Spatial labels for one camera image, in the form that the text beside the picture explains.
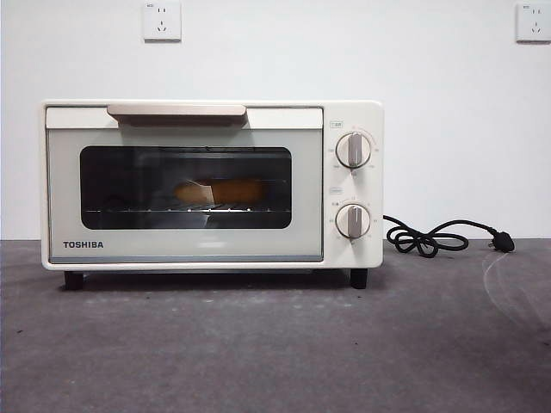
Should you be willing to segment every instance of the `oven rack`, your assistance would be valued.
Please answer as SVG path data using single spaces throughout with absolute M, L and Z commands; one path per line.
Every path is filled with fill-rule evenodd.
M 273 209 L 268 206 L 250 206 L 246 204 L 188 204 L 163 208 L 124 208 L 85 210 L 87 213 L 290 213 L 288 209 Z

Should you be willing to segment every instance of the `bread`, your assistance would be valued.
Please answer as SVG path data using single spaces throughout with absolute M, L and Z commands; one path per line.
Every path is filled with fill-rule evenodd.
M 184 204 L 255 204 L 263 198 L 258 179 L 212 179 L 181 182 L 174 195 Z

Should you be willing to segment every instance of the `toshiba logo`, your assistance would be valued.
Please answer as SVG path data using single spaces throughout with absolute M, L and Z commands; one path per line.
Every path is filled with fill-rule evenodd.
M 64 241 L 66 248 L 103 248 L 102 241 Z

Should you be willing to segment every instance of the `knob label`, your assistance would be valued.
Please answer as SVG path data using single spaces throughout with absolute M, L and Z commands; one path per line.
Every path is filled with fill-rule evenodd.
M 331 195 L 340 195 L 343 192 L 341 187 L 330 187 L 329 194 Z

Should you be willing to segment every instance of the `oven window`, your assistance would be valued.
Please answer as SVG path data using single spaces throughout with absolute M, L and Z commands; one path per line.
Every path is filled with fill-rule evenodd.
M 81 218 L 91 230 L 285 228 L 285 148 L 88 146 Z

